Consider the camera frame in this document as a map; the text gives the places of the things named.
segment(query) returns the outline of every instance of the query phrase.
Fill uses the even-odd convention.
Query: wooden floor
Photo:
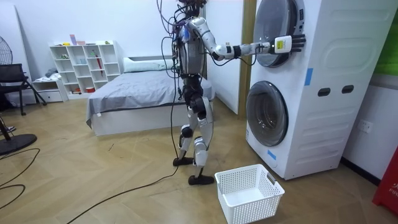
[[[151,183],[174,171],[170,129],[97,138],[85,124],[85,100],[27,106],[2,114],[15,134],[33,133],[41,152],[27,172],[10,184],[27,189],[0,210],[0,223],[65,224],[96,202]],[[215,102],[215,133],[204,173],[263,163],[245,140],[246,122]],[[178,139],[179,130],[174,129]],[[0,183],[29,164],[35,152],[0,161]],[[114,198],[74,223],[226,223],[216,185],[189,186],[192,166],[179,168],[156,185]],[[398,223],[388,210],[371,203],[376,187],[343,165],[290,181],[276,216],[258,223]],[[21,189],[0,191],[0,206]]]

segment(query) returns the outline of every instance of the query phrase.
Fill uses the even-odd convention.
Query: black round base
[[[0,140],[0,156],[6,155],[20,149],[23,149],[27,146],[30,146],[34,142],[36,142],[37,137],[34,134],[20,134],[17,136],[11,137],[10,141],[5,139]]]

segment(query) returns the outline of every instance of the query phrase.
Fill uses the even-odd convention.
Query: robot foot
[[[210,177],[210,176],[205,176],[205,175],[201,175],[198,178],[195,178],[194,175],[190,176],[188,179],[188,184],[189,185],[207,185],[207,184],[212,184],[214,183],[214,178]]]
[[[181,160],[178,158],[175,158],[173,160],[173,166],[181,166],[181,165],[192,165],[193,164],[193,158],[189,157],[184,157]]]

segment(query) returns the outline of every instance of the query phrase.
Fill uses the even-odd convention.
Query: washing machine
[[[396,0],[258,0],[254,41],[304,33],[301,52],[257,55],[246,139],[293,179],[337,168]]]

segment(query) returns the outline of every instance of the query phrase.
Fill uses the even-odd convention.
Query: robot leg
[[[192,142],[193,132],[198,126],[198,116],[190,107],[188,107],[188,119],[189,124],[181,127],[181,135],[178,142],[180,154],[178,155],[178,158],[173,160],[173,166],[193,164],[193,158],[185,157]]]
[[[211,110],[211,105],[208,98],[199,98],[197,100],[196,109],[202,136],[197,137],[193,143],[195,148],[194,166],[196,166],[196,171],[195,175],[189,177],[188,183],[190,185],[212,184],[214,182],[213,177],[202,175],[203,168],[206,165],[208,157],[210,141],[213,137],[213,111]]]

